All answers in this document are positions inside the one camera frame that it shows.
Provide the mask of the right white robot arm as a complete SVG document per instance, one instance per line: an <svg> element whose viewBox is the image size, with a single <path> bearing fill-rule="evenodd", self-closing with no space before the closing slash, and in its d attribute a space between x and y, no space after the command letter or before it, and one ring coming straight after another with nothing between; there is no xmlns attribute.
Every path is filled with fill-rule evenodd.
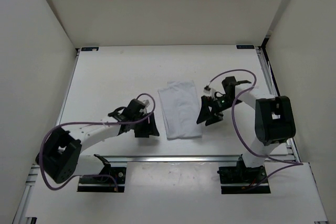
<svg viewBox="0 0 336 224"><path fill-rule="evenodd" d="M280 144L296 134L290 99L262 93L248 80L236 80L234 76L222 81L224 93L205 86L201 97L201 110L196 123L207 126L223 120L223 112L245 103L254 109L255 139L244 143L243 153L235 166L221 167L218 171L226 184L258 183L266 176L264 162Z"/></svg>

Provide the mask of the white skirt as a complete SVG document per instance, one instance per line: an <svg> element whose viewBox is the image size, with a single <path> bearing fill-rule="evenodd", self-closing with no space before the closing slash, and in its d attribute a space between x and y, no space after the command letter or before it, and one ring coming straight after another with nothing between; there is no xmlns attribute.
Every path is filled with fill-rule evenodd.
<svg viewBox="0 0 336 224"><path fill-rule="evenodd" d="M170 81L158 89L158 94L167 139L201 138L202 127L196 123L200 104L194 81Z"/></svg>

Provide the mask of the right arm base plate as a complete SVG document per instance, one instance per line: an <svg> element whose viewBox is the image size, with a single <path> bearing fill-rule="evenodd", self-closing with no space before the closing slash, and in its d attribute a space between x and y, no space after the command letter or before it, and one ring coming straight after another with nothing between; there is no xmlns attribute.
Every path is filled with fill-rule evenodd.
<svg viewBox="0 0 336 224"><path fill-rule="evenodd" d="M237 166L222 166L217 171L221 194L270 194L271 190L264 166L239 169Z"/></svg>

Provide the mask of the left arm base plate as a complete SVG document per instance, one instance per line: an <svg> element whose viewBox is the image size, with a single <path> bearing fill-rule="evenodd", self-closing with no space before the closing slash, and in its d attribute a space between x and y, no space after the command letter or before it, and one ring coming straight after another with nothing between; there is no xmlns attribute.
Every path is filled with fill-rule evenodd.
<svg viewBox="0 0 336 224"><path fill-rule="evenodd" d="M77 192L80 193L123 193L125 190L125 180L127 174L127 167L121 165L104 165L99 173L99 177L79 178Z"/></svg>

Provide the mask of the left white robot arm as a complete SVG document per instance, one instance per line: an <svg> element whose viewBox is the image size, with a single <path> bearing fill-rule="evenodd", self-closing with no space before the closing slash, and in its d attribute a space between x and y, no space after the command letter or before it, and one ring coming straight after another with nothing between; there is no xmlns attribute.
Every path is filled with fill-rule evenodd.
<svg viewBox="0 0 336 224"><path fill-rule="evenodd" d="M156 106L152 96L147 100L135 98L98 122L68 122L49 130L36 157L45 185L60 190L80 176L77 166L83 163L81 153L108 138L130 131L137 138L159 136L154 111L148 111L150 105Z"/></svg>

